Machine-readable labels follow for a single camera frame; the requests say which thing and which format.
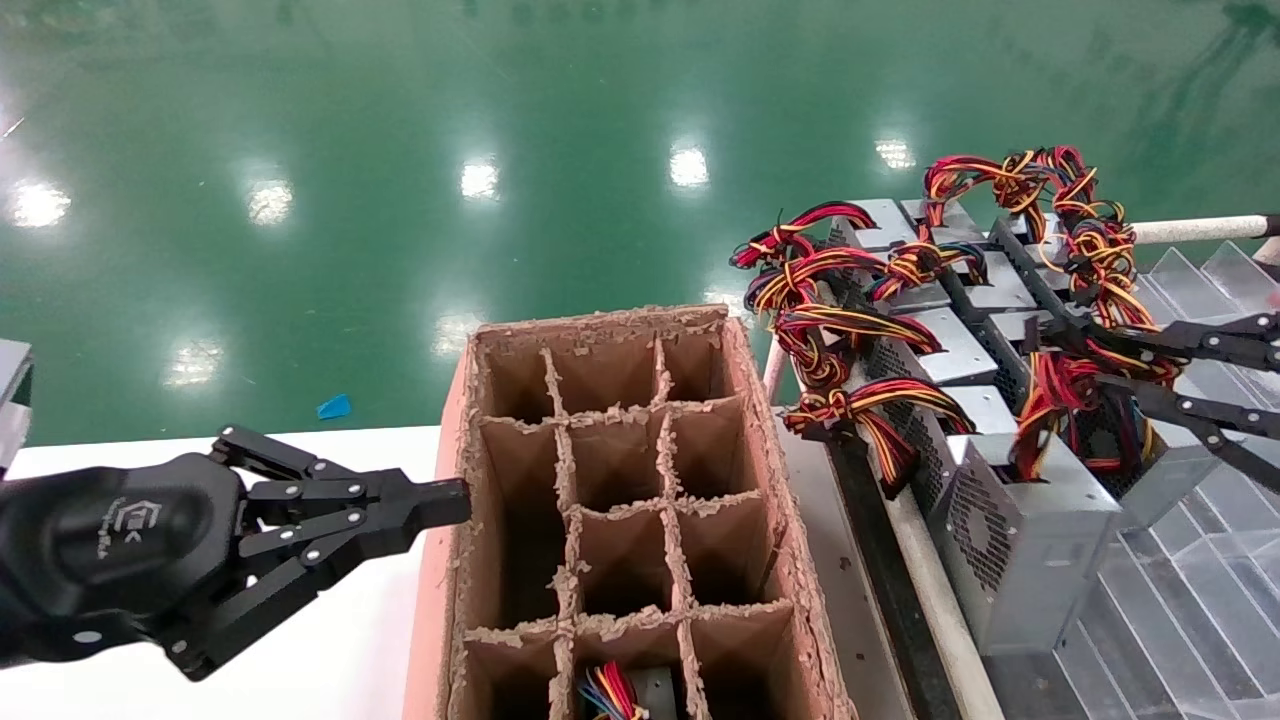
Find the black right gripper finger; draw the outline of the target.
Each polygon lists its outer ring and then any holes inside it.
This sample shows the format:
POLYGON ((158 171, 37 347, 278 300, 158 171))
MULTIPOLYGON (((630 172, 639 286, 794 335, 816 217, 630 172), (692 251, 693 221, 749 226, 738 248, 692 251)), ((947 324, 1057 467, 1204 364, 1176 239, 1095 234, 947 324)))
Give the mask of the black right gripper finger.
POLYGON ((1277 413, 1180 395, 1144 380, 1126 379, 1125 391, 1148 419, 1188 429, 1221 461, 1257 486, 1279 492, 1277 465, 1233 438, 1236 433, 1277 441, 1277 413))
POLYGON ((1064 352, 1094 363, 1107 375, 1178 375, 1185 363, 1207 359, 1276 372, 1277 314, 1257 313, 1211 325, 1176 320, 1151 325, 1106 327, 1087 316, 1056 316, 1044 340, 1064 352))

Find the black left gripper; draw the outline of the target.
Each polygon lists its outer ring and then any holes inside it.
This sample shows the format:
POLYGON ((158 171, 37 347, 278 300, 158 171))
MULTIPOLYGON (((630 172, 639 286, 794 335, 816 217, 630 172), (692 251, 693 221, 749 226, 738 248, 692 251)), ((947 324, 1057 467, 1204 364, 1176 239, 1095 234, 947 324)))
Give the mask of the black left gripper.
POLYGON ((3 664, 163 638, 201 682, 361 564, 471 518, 461 478, 356 471, 239 425, 215 439, 212 460, 5 480, 3 664), (229 468, 260 480, 246 491, 229 468), (247 518, 291 527, 236 539, 244 492, 247 518))

